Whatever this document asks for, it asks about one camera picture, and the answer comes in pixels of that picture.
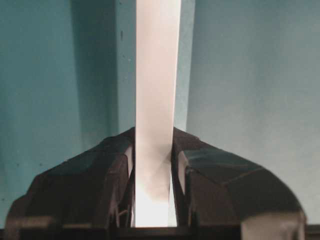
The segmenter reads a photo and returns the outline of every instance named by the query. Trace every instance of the teal background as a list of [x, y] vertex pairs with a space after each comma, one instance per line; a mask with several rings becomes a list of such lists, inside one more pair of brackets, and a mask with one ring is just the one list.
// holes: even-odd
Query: teal background
[[115, 8], [0, 1], [0, 228], [36, 174], [118, 132]]
[[309, 223], [320, 223], [319, 13], [318, 0], [196, 1], [186, 124], [273, 171]]
[[[310, 223], [319, 13], [317, 0], [182, 0], [174, 116], [272, 170]], [[0, 228], [35, 175], [135, 125], [135, 19], [134, 0], [0, 0]]]

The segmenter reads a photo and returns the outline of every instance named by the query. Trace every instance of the teal wall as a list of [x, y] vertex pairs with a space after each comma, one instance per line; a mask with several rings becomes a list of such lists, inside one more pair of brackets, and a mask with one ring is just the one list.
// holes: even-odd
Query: teal wall
[[272, 170], [320, 223], [320, 1], [198, 0], [187, 131]]
[[33, 177], [118, 132], [114, 1], [0, 1], [0, 228]]

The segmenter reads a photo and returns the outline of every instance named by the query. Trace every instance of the white paper strip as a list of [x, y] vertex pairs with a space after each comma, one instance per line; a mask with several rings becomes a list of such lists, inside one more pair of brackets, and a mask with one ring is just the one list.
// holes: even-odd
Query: white paper strip
[[168, 226], [180, 8], [136, 1], [136, 227]]

